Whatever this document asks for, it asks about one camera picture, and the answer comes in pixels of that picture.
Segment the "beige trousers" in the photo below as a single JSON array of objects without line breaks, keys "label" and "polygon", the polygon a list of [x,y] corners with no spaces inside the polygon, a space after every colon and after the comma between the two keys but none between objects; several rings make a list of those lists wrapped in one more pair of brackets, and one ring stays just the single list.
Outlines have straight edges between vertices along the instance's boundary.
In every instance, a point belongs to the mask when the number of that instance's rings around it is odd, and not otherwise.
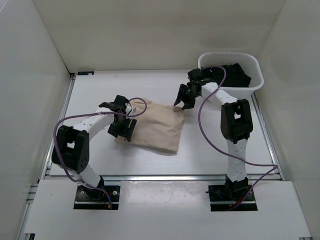
[{"label": "beige trousers", "polygon": [[179,149],[184,122],[184,110],[179,106],[162,105],[147,98],[131,101],[140,113],[130,141],[124,137],[114,139],[116,143],[136,145],[161,152],[176,154]]}]

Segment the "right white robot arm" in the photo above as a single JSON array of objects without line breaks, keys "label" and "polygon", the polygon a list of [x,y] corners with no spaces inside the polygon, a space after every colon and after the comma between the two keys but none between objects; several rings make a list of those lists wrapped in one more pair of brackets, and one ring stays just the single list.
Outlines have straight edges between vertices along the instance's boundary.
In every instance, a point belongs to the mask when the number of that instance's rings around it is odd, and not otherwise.
[{"label": "right white robot arm", "polygon": [[222,196],[236,200],[249,189],[246,172],[246,147],[253,131],[250,104],[246,99],[237,99],[220,89],[208,79],[200,83],[181,84],[174,105],[184,103],[183,109],[192,109],[196,98],[215,104],[220,109],[220,130],[227,143],[227,172]]}]

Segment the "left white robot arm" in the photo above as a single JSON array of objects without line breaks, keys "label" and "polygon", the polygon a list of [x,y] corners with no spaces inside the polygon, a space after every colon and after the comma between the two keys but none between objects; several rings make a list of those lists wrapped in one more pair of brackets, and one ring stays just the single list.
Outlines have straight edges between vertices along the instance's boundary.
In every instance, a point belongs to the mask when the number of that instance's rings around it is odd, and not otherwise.
[{"label": "left white robot arm", "polygon": [[68,178],[84,187],[84,192],[93,200],[110,197],[104,179],[89,164],[90,141],[109,127],[107,133],[114,138],[131,141],[137,120],[131,117],[135,108],[125,97],[113,102],[103,102],[95,113],[69,116],[67,119],[82,118],[73,126],[56,125],[54,128],[54,149],[51,161],[62,168]]}]

